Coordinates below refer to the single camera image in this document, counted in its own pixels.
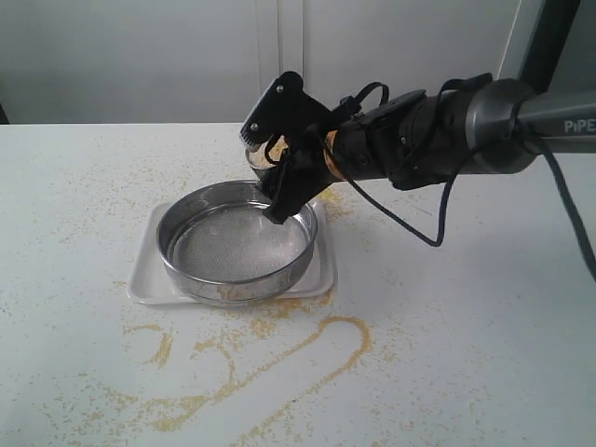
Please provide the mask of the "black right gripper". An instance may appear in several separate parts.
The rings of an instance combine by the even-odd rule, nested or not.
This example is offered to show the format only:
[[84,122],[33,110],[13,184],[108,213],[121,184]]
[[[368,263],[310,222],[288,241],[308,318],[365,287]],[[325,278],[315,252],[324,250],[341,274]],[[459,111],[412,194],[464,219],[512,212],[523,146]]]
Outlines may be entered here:
[[284,224],[309,200],[345,178],[326,141],[345,119],[345,113],[340,107],[330,110],[308,95],[298,73],[287,71],[277,78],[284,91],[266,151],[280,137],[289,147],[265,172],[259,188],[270,201],[264,216],[273,224]]

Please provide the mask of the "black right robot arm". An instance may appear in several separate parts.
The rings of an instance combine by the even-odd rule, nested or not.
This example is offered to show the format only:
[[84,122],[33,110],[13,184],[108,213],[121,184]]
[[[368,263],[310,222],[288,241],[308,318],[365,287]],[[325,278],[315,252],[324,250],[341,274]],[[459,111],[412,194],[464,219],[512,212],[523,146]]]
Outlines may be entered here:
[[555,152],[595,149],[591,91],[537,94],[519,80],[481,74],[449,80],[434,96],[384,96],[369,112],[362,102],[349,96],[329,109],[287,72],[256,103],[240,131],[247,150],[286,143],[258,182],[271,222],[285,222],[334,183],[386,179],[408,191],[455,173],[518,173],[539,142]]

